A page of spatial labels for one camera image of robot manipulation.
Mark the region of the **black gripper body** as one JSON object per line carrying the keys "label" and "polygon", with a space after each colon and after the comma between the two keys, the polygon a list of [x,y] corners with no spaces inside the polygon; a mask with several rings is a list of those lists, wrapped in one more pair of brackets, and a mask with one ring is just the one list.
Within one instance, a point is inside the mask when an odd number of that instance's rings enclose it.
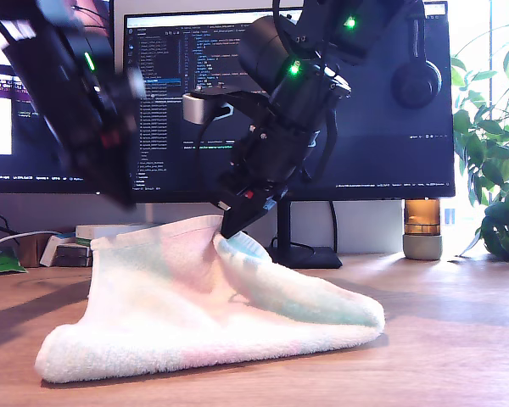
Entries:
{"label": "black gripper body", "polygon": [[271,190],[287,184],[316,146],[320,130],[300,131],[270,125],[249,131],[236,141],[230,167],[218,184],[231,193]]}

